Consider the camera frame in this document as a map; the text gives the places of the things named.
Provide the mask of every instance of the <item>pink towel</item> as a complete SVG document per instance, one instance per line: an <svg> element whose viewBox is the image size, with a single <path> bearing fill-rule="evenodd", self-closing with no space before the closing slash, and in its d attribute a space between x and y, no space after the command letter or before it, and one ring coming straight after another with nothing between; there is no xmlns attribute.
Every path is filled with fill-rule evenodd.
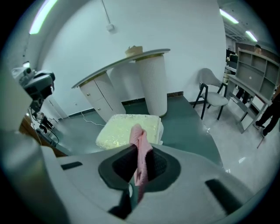
<svg viewBox="0 0 280 224"><path fill-rule="evenodd" d="M139 186L138 202L141 201L145 185L148 183L148 172L146 165L146 154L152 150L151 144L147 140L147 132L141 128L140 124L136 124L131 128L129 143L138 148L137 169L134 173L135 185Z"/></svg>

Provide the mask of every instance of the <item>green floor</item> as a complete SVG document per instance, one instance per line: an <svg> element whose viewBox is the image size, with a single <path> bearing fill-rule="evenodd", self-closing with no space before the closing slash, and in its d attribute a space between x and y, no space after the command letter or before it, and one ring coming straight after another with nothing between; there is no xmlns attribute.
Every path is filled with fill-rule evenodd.
<svg viewBox="0 0 280 224"><path fill-rule="evenodd" d="M125 106L127 114L148 114L146 103ZM86 120L104 124L96 112L85 114ZM207 128L185 97L168 98L167 114L161 118L164 132L163 145L202 155L219 166L222 161L218 149ZM70 154L94 152L95 139L102 126L86 123L81 115L64 119L58 125L60 145Z"/></svg>

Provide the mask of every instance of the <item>curved white tabletop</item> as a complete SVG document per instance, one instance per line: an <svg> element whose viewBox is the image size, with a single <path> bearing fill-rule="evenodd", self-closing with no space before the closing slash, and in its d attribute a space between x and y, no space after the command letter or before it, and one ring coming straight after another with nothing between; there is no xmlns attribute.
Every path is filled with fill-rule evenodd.
<svg viewBox="0 0 280 224"><path fill-rule="evenodd" d="M143 52L142 54L137 54L137 55L134 55L134 56L131 56L131 57L121 59L121 60L116 61L112 64L109 64L109 65L97 70L96 72L90 74L89 76L83 78L81 81L77 82L72 88L76 88L76 87L80 86L83 82L85 82L86 80L88 80L88 79L90 79L90 78L92 78L96 75L99 75L100 73L105 72L105 71L107 71L107 70L109 70L109 69L111 69L115 66L118 66L120 64L124 64L124 63L130 62L132 60L141 58L141 57L146 57L146 56L150 56L150 55L154 55L154 54L167 53L169 51L170 51L170 49L157 49L157 50L146 51L146 52Z"/></svg>

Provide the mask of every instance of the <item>cabinet drawer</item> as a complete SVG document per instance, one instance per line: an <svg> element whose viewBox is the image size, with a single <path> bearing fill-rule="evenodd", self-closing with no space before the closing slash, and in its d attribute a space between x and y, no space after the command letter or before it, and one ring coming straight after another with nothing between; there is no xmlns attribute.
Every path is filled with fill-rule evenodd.
<svg viewBox="0 0 280 224"><path fill-rule="evenodd" d="M90 82L81 86L80 90L85 95L85 97L87 98L87 100L90 102L91 105L93 102L103 97L102 93L100 92L94 80L91 80Z"/></svg>
<svg viewBox="0 0 280 224"><path fill-rule="evenodd" d="M109 121L109 119L114 115L112 108L109 106L105 98L95 101L92 105L105 122Z"/></svg>

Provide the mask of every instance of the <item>floor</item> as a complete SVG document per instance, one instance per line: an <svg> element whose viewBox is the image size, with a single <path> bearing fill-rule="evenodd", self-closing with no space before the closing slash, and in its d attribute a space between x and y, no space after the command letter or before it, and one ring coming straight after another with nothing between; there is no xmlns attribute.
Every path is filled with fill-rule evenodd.
<svg viewBox="0 0 280 224"><path fill-rule="evenodd" d="M269 184L278 170L280 161L278 128L275 127L264 140L253 126L241 134L236 121L242 116L242 110L232 100L224 107L219 121L217 121L219 108L206 109L204 125L197 122L203 105L196 106L197 114L194 110L190 110L190 107L184 97L168 99L168 113L162 118L164 145L207 157L245 183L253 193ZM147 114L145 103L127 105L125 108L129 114ZM105 124L96 112L84 116L87 121ZM244 122L249 123L250 118L246 118ZM101 151L102 149L95 144L101 129L102 126L83 120L82 115L64 119L56 126L55 133L59 138L57 148L68 155ZM194 129L201 130L201 136L194 134L197 132L193 131ZM206 149L205 145L209 142L213 142L213 146Z"/></svg>

